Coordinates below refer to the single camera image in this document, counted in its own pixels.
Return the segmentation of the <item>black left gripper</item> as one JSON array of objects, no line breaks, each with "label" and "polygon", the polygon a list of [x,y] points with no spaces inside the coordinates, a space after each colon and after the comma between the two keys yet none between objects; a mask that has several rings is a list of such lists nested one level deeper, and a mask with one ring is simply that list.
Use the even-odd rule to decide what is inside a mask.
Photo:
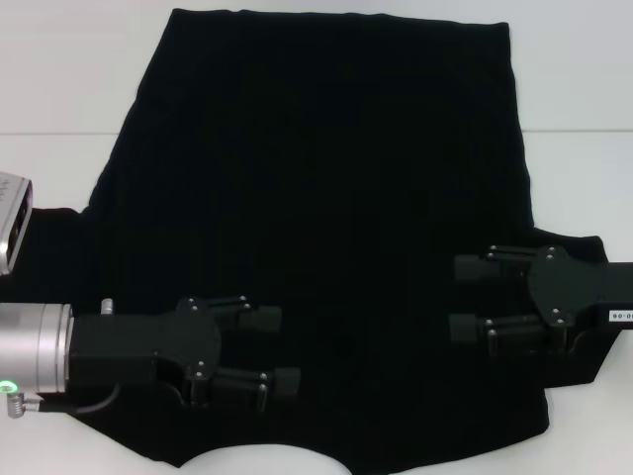
[{"label": "black left gripper", "polygon": [[68,383],[75,387],[165,383],[184,404],[265,411],[298,395],[299,368],[249,371],[219,367],[222,332],[278,333],[280,307],[243,295],[190,298],[160,315],[84,315],[74,320]]}]

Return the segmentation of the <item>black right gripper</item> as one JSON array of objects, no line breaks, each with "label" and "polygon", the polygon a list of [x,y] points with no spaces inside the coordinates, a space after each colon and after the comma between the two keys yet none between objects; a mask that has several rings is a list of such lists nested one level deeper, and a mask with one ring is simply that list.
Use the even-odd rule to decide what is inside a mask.
[{"label": "black right gripper", "polygon": [[559,246],[538,250],[493,244],[481,254],[454,257],[459,282],[523,278],[537,315],[449,316],[451,341],[478,345],[488,356],[560,354],[585,333],[632,329],[632,264],[591,263]]}]

